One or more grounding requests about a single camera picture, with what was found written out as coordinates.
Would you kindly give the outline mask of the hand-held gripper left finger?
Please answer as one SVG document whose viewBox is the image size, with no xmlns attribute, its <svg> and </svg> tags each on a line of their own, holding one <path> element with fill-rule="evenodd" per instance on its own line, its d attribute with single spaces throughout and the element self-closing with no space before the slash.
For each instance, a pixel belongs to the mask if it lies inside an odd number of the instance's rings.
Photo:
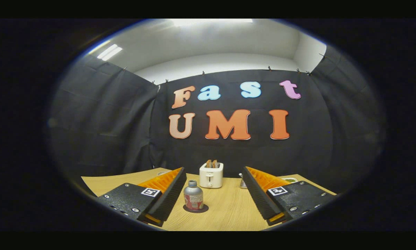
<svg viewBox="0 0 416 250">
<path fill-rule="evenodd" d="M 181 167 L 140 184 L 124 183 L 97 198 L 131 220 L 162 226 L 187 181 Z"/>
</svg>

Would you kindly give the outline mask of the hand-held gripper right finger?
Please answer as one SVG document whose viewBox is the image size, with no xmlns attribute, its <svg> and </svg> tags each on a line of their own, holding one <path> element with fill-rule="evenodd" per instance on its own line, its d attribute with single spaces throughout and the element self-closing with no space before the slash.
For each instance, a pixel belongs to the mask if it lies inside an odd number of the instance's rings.
<svg viewBox="0 0 416 250">
<path fill-rule="evenodd" d="M 242 179 L 270 226 L 303 217 L 336 198 L 308 181 L 289 182 L 248 166 L 243 168 Z"/>
</svg>

